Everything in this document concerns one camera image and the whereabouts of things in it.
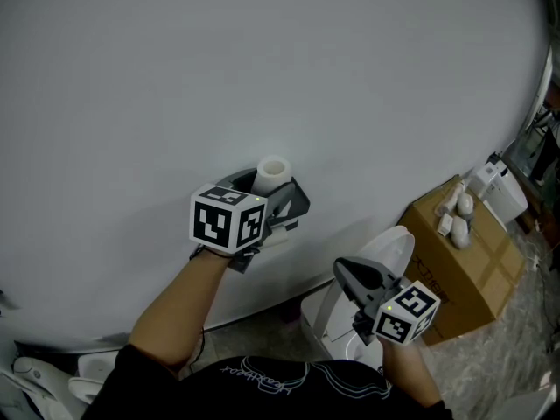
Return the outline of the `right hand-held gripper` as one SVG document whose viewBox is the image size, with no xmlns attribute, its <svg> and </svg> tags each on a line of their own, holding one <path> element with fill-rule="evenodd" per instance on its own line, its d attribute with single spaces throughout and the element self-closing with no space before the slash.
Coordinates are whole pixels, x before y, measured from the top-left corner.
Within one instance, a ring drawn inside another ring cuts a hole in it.
<svg viewBox="0 0 560 420">
<path fill-rule="evenodd" d="M 397 277 L 380 262 L 340 257 L 333 272 L 358 307 L 352 327 L 366 345 L 373 337 L 408 345 L 430 326 L 440 306 L 440 299 L 421 282 Z"/>
</svg>

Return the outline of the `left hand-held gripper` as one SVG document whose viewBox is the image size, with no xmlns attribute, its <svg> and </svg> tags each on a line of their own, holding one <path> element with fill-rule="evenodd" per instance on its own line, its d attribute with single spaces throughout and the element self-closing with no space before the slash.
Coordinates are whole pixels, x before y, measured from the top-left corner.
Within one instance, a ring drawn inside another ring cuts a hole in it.
<svg viewBox="0 0 560 420">
<path fill-rule="evenodd" d="M 206 249 L 244 273 L 262 249 L 288 241 L 288 233 L 307 214 L 311 202 L 295 178 L 257 195 L 250 190 L 257 169 L 227 175 L 205 184 L 190 201 L 189 238 L 198 254 Z"/>
</svg>

